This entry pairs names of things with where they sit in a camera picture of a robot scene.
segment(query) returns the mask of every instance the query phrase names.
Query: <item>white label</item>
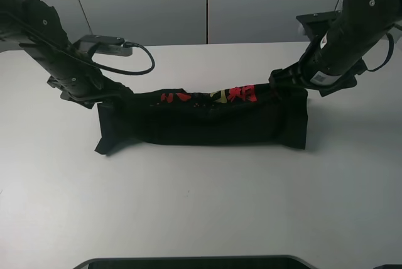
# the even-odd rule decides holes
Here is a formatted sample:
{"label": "white label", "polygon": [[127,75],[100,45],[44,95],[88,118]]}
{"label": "white label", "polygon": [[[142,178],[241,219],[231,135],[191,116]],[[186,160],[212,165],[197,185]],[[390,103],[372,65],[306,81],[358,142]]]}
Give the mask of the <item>white label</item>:
{"label": "white label", "polygon": [[328,43],[328,41],[327,41],[327,34],[325,34],[324,37],[323,37],[322,40],[321,40],[321,43],[320,43],[321,49],[324,48],[327,43]]}
{"label": "white label", "polygon": [[341,77],[341,75],[332,76],[332,75],[327,75],[325,73],[322,73],[321,71],[318,71],[313,76],[313,78],[310,79],[310,82],[312,82],[315,85],[332,85],[340,77]]}

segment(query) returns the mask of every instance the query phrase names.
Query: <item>white tabletop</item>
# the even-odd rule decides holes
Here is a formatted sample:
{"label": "white tabletop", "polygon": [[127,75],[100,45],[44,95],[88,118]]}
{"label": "white tabletop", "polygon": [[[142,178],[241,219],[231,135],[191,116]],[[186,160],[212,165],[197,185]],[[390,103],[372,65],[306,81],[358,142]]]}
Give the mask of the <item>white tabletop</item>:
{"label": "white tabletop", "polygon": [[[135,92],[268,81],[306,43],[152,47]],[[382,41],[365,59],[386,56]],[[122,69],[146,55],[97,55]],[[0,54],[0,268],[91,258],[294,255],[319,269],[402,263],[402,53],[359,85],[311,92],[307,149],[142,144],[94,152],[97,111],[59,99],[21,51]]]}

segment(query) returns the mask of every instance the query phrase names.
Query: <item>black robotic arm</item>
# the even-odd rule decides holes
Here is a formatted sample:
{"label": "black robotic arm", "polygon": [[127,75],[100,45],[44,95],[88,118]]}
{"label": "black robotic arm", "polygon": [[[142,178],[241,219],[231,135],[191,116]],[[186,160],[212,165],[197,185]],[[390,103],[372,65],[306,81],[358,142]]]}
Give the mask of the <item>black robotic arm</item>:
{"label": "black robotic arm", "polygon": [[[318,90],[322,96],[356,86],[355,75],[367,71],[362,56],[402,19],[402,0],[344,0],[341,13],[321,16],[331,24],[327,32],[306,29],[312,42],[305,54],[287,69],[273,71],[271,84]],[[315,19],[318,14],[305,28],[313,27]]]}
{"label": "black robotic arm", "polygon": [[[68,41],[53,7],[40,0],[0,0],[0,40],[13,41],[51,75],[48,84],[62,91],[62,99],[87,108],[96,102],[122,101],[131,90],[102,75],[108,70],[126,75],[151,72],[155,61],[143,46],[123,38],[85,36],[75,44]],[[129,55],[132,47],[143,49],[151,59],[151,67],[129,72],[106,67],[92,61],[95,52]]]}

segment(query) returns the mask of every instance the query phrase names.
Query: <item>folded black fabric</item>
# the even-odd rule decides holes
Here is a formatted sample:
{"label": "folded black fabric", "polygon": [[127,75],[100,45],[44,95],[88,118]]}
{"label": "folded black fabric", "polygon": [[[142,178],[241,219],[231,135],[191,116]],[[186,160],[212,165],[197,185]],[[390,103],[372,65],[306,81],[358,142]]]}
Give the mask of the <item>folded black fabric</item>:
{"label": "folded black fabric", "polygon": [[[114,133],[119,140],[136,138],[159,145],[248,145],[278,143],[304,149],[307,91],[245,85],[213,93],[163,89],[135,94],[118,115],[99,105],[104,153]],[[113,120],[114,131],[102,126]]]}

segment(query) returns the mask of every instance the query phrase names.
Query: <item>black cable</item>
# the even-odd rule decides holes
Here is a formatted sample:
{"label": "black cable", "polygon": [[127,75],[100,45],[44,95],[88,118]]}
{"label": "black cable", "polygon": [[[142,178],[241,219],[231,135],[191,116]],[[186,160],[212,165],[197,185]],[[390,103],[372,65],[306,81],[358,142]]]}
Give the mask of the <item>black cable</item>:
{"label": "black cable", "polygon": [[106,71],[110,71],[110,72],[114,72],[117,74],[123,74],[123,75],[144,75],[144,74],[148,74],[150,73],[154,68],[155,68],[155,60],[151,54],[151,52],[148,51],[147,48],[145,48],[144,46],[137,44],[137,43],[132,43],[130,41],[127,41],[126,43],[124,43],[123,47],[136,47],[136,48],[140,48],[142,50],[145,51],[146,54],[148,54],[149,59],[151,60],[151,67],[149,69],[143,70],[143,71],[125,71],[125,70],[119,70],[119,69],[115,69],[115,68],[110,68],[108,66],[103,66],[99,63],[95,63],[96,67],[101,69],[101,70],[106,70]]}
{"label": "black cable", "polygon": [[395,25],[394,25],[394,28],[396,28],[396,29],[402,31],[402,26],[401,26],[401,25],[395,24]]}
{"label": "black cable", "polygon": [[144,46],[137,44],[137,43],[132,43],[132,42],[126,42],[124,43],[124,47],[136,47],[136,48],[140,48],[142,50],[145,51],[145,53],[149,56],[149,59],[151,60],[151,67],[143,70],[143,71],[125,71],[125,70],[119,70],[119,69],[115,69],[115,68],[111,68],[108,66],[103,66],[99,63],[95,63],[95,62],[88,62],[86,60],[82,60],[81,58],[76,57],[74,54],[71,54],[68,50],[64,49],[63,47],[59,46],[59,44],[55,43],[54,41],[44,37],[39,31],[33,29],[30,25],[27,25],[25,22],[21,21],[20,19],[12,16],[12,19],[14,19],[17,23],[19,23],[25,31],[27,31],[28,33],[31,33],[34,37],[38,38],[39,40],[41,40],[43,43],[46,43],[47,45],[49,45],[50,47],[54,48],[56,51],[61,52],[62,54],[80,62],[83,63],[85,65],[91,66],[92,68],[98,68],[101,70],[106,70],[106,71],[110,71],[110,72],[114,72],[114,73],[118,73],[118,74],[123,74],[123,75],[144,75],[144,74],[148,74],[150,73],[154,68],[155,68],[155,60],[152,56],[152,54],[148,51],[147,48],[145,48]]}
{"label": "black cable", "polygon": [[382,65],[378,66],[377,68],[372,69],[372,70],[367,69],[367,71],[369,71],[369,72],[378,71],[379,69],[383,68],[391,59],[392,54],[394,53],[394,37],[390,33],[387,33],[386,36],[388,38],[389,48],[388,48],[388,54],[387,54],[387,57],[385,58],[385,61],[383,62]]}

